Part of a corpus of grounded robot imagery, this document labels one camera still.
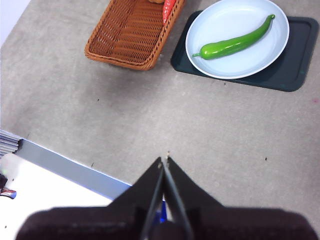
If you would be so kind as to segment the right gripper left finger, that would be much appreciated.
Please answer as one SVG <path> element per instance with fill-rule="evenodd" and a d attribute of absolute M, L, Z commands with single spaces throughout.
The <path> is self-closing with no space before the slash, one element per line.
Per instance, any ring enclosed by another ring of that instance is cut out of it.
<path fill-rule="evenodd" d="M 31 214 L 18 240 L 140 240 L 149 233 L 162 201 L 164 169 L 158 157 L 107 206 L 55 207 Z"/>

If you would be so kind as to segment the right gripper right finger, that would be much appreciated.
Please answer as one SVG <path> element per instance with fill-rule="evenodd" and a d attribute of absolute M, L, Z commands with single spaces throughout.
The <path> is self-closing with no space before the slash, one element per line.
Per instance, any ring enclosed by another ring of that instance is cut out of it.
<path fill-rule="evenodd" d="M 171 158 L 165 165 L 169 205 L 190 240 L 317 240 L 301 214 L 279 208 L 224 206 Z"/>

